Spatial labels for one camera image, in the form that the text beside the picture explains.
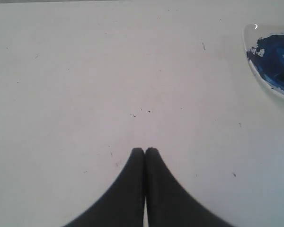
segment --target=paint palette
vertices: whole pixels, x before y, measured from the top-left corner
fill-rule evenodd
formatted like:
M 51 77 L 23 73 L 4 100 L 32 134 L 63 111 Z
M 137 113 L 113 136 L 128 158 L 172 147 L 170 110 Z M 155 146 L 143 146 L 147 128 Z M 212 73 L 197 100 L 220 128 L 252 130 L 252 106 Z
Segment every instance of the paint palette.
M 253 74 L 284 98 L 284 26 L 247 25 L 243 39 Z

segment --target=blue paint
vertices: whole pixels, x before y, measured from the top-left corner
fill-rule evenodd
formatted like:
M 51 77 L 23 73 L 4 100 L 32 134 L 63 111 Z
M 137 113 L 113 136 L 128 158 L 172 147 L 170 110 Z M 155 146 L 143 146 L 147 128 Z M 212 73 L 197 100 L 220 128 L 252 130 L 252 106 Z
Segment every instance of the blue paint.
M 247 51 L 247 58 L 253 62 L 262 79 L 284 91 L 284 35 L 259 39 L 257 47 Z

